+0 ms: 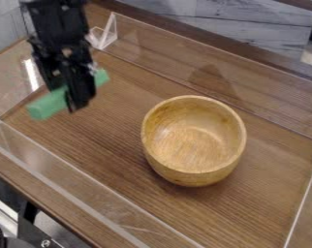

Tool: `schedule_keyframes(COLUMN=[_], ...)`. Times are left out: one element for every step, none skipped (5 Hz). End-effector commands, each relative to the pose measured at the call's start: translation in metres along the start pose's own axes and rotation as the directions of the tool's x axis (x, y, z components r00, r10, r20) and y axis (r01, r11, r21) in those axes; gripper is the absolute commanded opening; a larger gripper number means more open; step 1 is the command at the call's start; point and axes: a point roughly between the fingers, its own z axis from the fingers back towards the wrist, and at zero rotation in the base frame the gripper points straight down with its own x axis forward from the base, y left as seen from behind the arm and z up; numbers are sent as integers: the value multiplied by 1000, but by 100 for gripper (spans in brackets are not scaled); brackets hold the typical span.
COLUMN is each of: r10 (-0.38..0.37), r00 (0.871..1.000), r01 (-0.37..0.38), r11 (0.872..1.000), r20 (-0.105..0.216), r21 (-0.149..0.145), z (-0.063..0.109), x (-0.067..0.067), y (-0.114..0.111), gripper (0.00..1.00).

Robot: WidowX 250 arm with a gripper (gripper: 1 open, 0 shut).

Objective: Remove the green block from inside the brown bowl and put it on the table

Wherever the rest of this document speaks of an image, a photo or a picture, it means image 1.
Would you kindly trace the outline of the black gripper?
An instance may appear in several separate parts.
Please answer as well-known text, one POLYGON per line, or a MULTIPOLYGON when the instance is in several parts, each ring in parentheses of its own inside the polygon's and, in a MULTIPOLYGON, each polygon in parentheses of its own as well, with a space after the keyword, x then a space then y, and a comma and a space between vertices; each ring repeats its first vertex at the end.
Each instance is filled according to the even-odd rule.
POLYGON ((66 90, 68 111, 84 108, 96 95, 95 64, 89 52, 89 24, 84 18, 33 18, 34 33, 28 42, 41 76, 50 91, 62 86, 58 64, 66 90))

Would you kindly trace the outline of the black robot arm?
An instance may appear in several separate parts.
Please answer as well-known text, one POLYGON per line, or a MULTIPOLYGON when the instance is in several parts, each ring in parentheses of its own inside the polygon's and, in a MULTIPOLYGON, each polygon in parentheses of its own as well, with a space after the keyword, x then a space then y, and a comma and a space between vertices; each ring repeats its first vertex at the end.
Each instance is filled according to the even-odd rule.
POLYGON ((40 75, 50 92, 62 90, 62 102, 73 112, 96 95, 87 0, 20 0, 20 4, 34 28, 28 42, 40 75))

